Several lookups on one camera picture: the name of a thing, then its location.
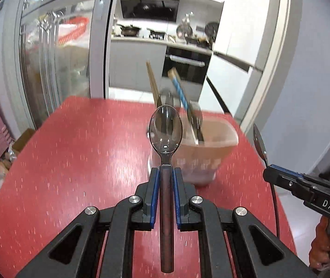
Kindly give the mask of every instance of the door handle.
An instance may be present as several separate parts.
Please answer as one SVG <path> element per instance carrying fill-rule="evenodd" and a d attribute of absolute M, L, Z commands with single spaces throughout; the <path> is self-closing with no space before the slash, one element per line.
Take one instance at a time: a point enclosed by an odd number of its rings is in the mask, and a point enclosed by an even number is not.
<path fill-rule="evenodd" d="M 198 67 L 204 67 L 205 62 L 203 61 L 195 61 L 195 60 L 190 60 L 189 58 L 184 58 L 180 56 L 175 56 L 175 55 L 165 55 L 166 57 L 169 57 L 172 61 L 180 64 L 186 64 L 186 65 L 191 65 L 191 66 L 198 66 Z"/>

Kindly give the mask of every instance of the silver bolt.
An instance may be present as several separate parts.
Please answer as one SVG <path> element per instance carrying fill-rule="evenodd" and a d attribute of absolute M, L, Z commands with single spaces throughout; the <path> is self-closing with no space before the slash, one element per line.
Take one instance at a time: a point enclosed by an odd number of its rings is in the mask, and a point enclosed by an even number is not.
<path fill-rule="evenodd" d="M 247 210 L 244 207 L 238 207 L 236 213 L 240 216 L 244 216 L 247 214 Z"/>
<path fill-rule="evenodd" d="M 129 197 L 129 202 L 130 202 L 130 203 L 135 204 L 135 203 L 137 203 L 137 202 L 139 202 L 139 201 L 140 201 L 140 197 L 137 196 L 137 195 L 132 195 L 131 197 Z"/>
<path fill-rule="evenodd" d="M 192 203 L 194 203 L 194 204 L 201 204 L 202 201 L 203 201 L 203 198 L 200 197 L 200 196 L 198 196 L 198 195 L 196 195 L 196 196 L 192 197 L 190 200 L 191 200 Z"/>
<path fill-rule="evenodd" d="M 94 206 L 89 206 L 85 209 L 85 213 L 87 215 L 92 215 L 94 214 L 95 212 L 97 212 L 97 208 L 95 208 Z"/>

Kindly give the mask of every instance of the spoon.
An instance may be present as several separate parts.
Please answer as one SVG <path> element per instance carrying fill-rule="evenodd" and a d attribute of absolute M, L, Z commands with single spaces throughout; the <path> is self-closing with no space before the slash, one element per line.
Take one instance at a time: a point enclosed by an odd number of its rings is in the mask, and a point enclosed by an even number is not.
<path fill-rule="evenodd" d="M 160 166 L 160 258 L 161 271 L 174 271 L 174 219 L 171 157 L 183 137 L 182 121 L 169 105 L 157 108 L 149 123 L 149 140 L 161 158 Z"/>
<path fill-rule="evenodd" d="M 261 137 L 258 127 L 256 126 L 255 123 L 253 128 L 253 137 L 254 137 L 254 145 L 256 152 L 258 153 L 260 158 L 264 161 L 266 167 L 268 167 L 268 156 L 266 155 L 266 146 L 264 145 L 263 138 Z"/>
<path fill-rule="evenodd" d="M 255 123 L 254 123 L 254 127 L 253 127 L 253 139 L 254 139 L 254 146 L 255 146 L 256 152 L 258 153 L 260 158 L 264 161 L 264 163 L 266 164 L 266 167 L 268 167 L 269 164 L 268 164 L 268 156 L 266 155 L 266 146 L 264 145 L 263 138 Z M 269 185 L 271 187 L 273 208 L 274 208 L 274 217 L 276 219 L 276 236 L 279 239 L 279 210 L 278 210 L 278 206 L 277 206 L 276 190 L 274 189 L 273 184 L 269 183 Z"/>

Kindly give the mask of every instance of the triangular cutout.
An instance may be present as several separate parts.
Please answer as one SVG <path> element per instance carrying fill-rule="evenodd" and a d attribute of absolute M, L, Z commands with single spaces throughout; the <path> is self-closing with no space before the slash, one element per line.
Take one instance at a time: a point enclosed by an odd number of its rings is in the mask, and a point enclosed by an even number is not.
<path fill-rule="evenodd" d="M 49 257 L 63 264 L 69 264 L 82 231 L 83 227 L 80 224 L 75 226 L 49 253 Z"/>
<path fill-rule="evenodd" d="M 281 250 L 270 242 L 256 226 L 249 226 L 249 230 L 263 265 L 267 266 L 283 259 L 284 255 Z"/>

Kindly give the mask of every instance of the countertop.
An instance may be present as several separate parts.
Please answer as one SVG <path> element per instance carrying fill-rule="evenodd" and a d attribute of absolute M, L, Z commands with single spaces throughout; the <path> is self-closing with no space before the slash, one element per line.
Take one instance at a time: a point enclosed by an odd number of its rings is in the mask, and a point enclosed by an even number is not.
<path fill-rule="evenodd" d="M 153 104 L 69 97 L 35 133 L 0 190 L 0 273 L 13 278 L 85 207 L 116 205 L 148 180 L 152 147 L 146 137 Z M 218 207 L 244 206 L 275 231 L 263 165 L 238 124 L 239 144 L 222 161 L 215 180 L 198 194 Z M 279 201 L 281 240 L 292 234 Z M 133 277 L 200 277 L 197 232 L 175 230 L 175 271 L 160 271 L 159 221 L 136 232 Z"/>
<path fill-rule="evenodd" d="M 180 49 L 185 49 L 185 50 L 190 50 L 206 55 L 212 55 L 212 50 L 210 49 L 205 49 L 201 47 L 197 47 L 196 45 L 192 44 L 186 44 L 183 42 L 171 42 L 168 40 L 156 40 L 152 38 L 140 38 L 140 37 L 115 37 L 111 36 L 111 41 L 128 41 L 128 42 L 145 42 L 145 43 L 153 43 L 153 44 L 161 44 L 161 45 L 166 45 L 170 47 L 175 47 L 175 48 L 180 48 Z"/>

